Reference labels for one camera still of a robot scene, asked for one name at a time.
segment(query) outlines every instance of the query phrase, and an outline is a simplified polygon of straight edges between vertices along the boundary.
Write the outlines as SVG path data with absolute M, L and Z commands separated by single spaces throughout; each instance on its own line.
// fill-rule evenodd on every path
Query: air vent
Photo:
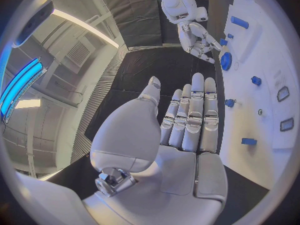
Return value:
M 79 67 L 83 65 L 86 58 L 90 55 L 90 51 L 80 41 L 67 53 L 67 57 L 77 64 Z

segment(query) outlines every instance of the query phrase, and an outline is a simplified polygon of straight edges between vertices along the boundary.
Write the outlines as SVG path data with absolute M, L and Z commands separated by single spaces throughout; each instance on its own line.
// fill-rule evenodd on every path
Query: blue knob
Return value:
M 260 86 L 262 84 L 262 80 L 257 76 L 252 77 L 251 80 L 252 80 L 252 83 L 256 84 L 257 86 Z
M 249 28 L 249 23 L 248 22 L 246 22 L 246 21 L 244 21 L 244 20 L 242 20 L 242 19 L 240 19 L 240 18 L 238 18 L 238 17 L 235 17 L 235 16 L 231 16 L 231 22 L 233 23 L 233 24 L 236 24 L 236 25 L 239 25 L 239 26 L 241 26 L 241 27 L 243 27 L 243 28 L 245 28 L 245 29 L 248 29 Z
M 241 144 L 246 144 L 246 145 L 256 145 L 258 143 L 257 140 L 253 138 L 242 138 L 241 139 Z
M 228 106 L 229 108 L 233 108 L 235 105 L 235 101 L 233 99 L 226 99 L 225 105 Z
M 228 43 L 228 41 L 226 41 L 225 39 L 223 39 L 223 38 L 220 39 L 220 45 L 221 46 L 226 46 L 227 43 Z
M 230 52 L 225 52 L 224 55 L 221 57 L 221 66 L 222 69 L 228 71 L 233 63 L 233 56 Z

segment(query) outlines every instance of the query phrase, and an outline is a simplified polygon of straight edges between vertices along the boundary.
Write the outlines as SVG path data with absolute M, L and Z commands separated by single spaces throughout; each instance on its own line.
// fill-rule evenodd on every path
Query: blue light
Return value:
M 15 97 L 18 95 L 20 90 L 24 87 L 26 83 L 39 71 L 43 69 L 43 65 L 39 62 L 34 67 L 29 69 L 12 87 L 12 89 L 7 94 L 5 100 L 3 101 L 3 104 L 1 106 L 1 112 L 2 114 L 6 114 L 8 111 L 9 106 L 11 105 L 12 101 L 15 99 Z
M 6 89 L 4 90 L 1 98 L 0 98 L 0 105 L 3 103 L 4 99 L 6 98 L 6 96 L 8 95 L 8 93 L 10 92 L 10 90 L 12 89 L 12 87 L 16 84 L 16 82 L 29 70 L 31 69 L 35 64 L 37 64 L 39 62 L 39 58 L 36 58 L 35 60 L 33 60 L 32 62 L 30 62 L 26 67 L 24 67 L 12 80 L 11 82 L 8 84 L 8 86 L 6 87 Z

